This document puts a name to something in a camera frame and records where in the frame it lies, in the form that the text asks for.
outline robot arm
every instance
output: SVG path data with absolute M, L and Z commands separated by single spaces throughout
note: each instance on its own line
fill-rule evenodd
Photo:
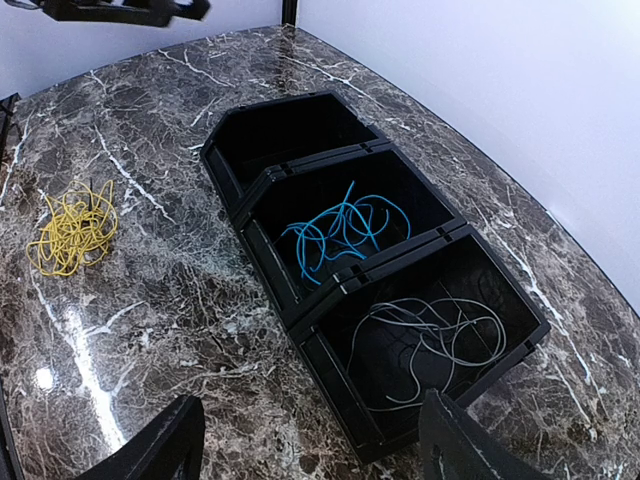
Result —
M 76 22 L 129 23 L 166 27 L 173 17 L 201 20 L 210 4 L 208 0 L 192 0 L 189 5 L 174 0 L 124 0 L 112 5 L 112 0 L 5 0 L 11 6 L 28 10 L 42 9 L 54 20 Z

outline storage bin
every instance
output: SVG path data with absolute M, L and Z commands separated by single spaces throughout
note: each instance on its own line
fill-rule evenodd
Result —
M 372 194 L 387 198 L 408 217 L 411 236 L 407 239 L 406 220 L 392 210 L 386 229 L 377 237 L 380 251 L 372 242 L 366 242 L 358 248 L 367 256 L 365 260 L 344 255 L 335 261 L 325 261 L 314 273 L 321 284 L 317 286 L 301 277 L 297 235 L 282 234 L 289 224 L 309 221 L 342 202 L 352 182 L 355 183 L 350 200 Z M 378 209 L 385 207 L 376 204 Z M 377 218 L 382 221 L 385 217 L 378 213 Z M 275 308 L 290 328 L 340 282 L 464 223 L 424 175 L 397 148 L 387 145 L 366 147 L 356 153 L 277 172 L 269 177 L 260 195 L 242 207 L 237 228 Z M 330 253 L 335 255 L 340 248 L 335 246 Z M 311 249 L 308 264 L 315 265 L 319 255 L 319 250 Z
M 387 143 L 336 93 L 317 92 L 229 110 L 200 156 L 233 221 L 269 167 L 295 165 Z
M 417 391 L 408 369 L 419 341 L 417 330 L 367 320 L 358 332 L 347 371 L 354 331 L 370 307 L 407 297 L 426 302 L 440 298 L 475 300 L 499 316 L 506 332 L 503 355 L 484 367 L 455 368 L 446 394 L 462 407 L 522 361 L 549 331 L 536 306 L 470 226 L 342 283 L 298 322 L 290 335 L 364 463 L 418 440 L 418 407 L 369 410 L 397 407 L 386 395 L 408 399 Z M 455 323 L 460 310 L 461 318 L 476 318 L 483 312 L 462 302 L 446 303 L 439 312 Z M 490 358 L 496 332 L 489 322 L 466 328 L 456 343 L 456 356 L 470 361 Z M 422 392 L 442 389 L 450 368 L 449 359 L 422 349 L 414 363 Z

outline marble table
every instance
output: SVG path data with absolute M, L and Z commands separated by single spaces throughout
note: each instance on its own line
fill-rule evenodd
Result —
M 301 30 L 205 38 L 19 102 L 0 171 L 0 374 L 28 479 L 70 478 L 175 396 L 202 398 L 203 479 L 417 479 L 416 447 L 361 467 L 289 345 L 198 159 L 238 104 L 342 94 L 492 244 L 552 325 L 469 409 L 556 479 L 640 471 L 637 316 L 576 242 L 470 142 Z M 43 195 L 116 183 L 113 252 L 68 279 L 25 257 Z

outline empty black bin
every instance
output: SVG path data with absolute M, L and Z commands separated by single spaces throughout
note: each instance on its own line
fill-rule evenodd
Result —
M 269 167 L 299 165 L 388 140 L 336 93 L 317 92 L 229 110 L 200 156 L 231 220 Z

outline yellow cable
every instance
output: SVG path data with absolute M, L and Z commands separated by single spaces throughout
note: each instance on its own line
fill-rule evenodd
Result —
M 73 184 L 80 188 L 60 199 L 46 197 L 51 221 L 40 229 L 40 240 L 27 245 L 29 261 L 45 276 L 68 277 L 80 265 L 95 265 L 109 251 L 109 242 L 118 229 L 118 214 L 112 204 L 113 180 L 105 183 L 99 194 L 84 183 Z

